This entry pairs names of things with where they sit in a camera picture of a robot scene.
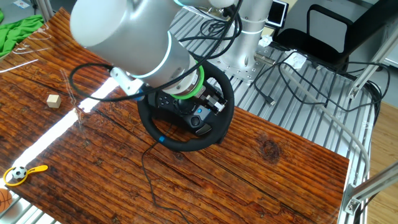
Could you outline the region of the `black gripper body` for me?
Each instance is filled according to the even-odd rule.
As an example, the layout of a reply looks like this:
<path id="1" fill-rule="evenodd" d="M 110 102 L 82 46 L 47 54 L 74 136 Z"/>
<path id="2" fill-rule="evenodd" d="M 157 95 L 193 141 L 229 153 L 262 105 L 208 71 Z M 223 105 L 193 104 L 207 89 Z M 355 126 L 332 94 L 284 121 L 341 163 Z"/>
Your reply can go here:
<path id="1" fill-rule="evenodd" d="M 226 104 L 228 102 L 227 99 L 224 97 L 220 88 L 217 88 L 208 83 L 203 84 L 199 92 L 194 95 L 194 99 L 198 100 L 203 105 L 209 105 L 206 100 L 206 97 L 208 95 L 217 96 L 219 103 Z"/>

